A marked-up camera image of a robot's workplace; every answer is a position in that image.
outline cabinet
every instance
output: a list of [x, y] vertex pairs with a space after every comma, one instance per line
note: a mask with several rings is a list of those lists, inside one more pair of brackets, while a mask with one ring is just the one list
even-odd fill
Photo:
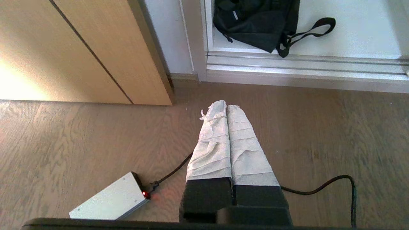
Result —
[[135, 2], [2, 1], [0, 99], [170, 105]]

